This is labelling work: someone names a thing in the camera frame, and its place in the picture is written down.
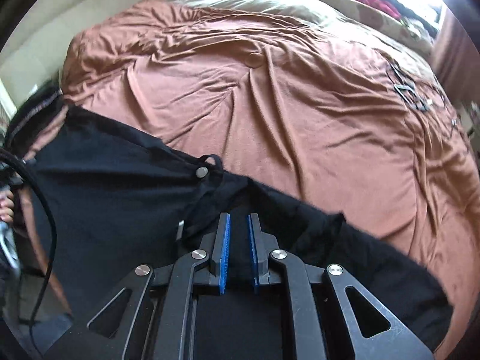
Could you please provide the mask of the person's left hand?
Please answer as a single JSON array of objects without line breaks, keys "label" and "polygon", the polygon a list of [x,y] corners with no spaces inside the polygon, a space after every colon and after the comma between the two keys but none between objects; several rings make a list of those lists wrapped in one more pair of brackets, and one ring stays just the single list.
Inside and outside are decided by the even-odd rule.
[{"label": "person's left hand", "polygon": [[13,222],[14,195],[10,190],[0,192],[0,219],[7,224]]}]

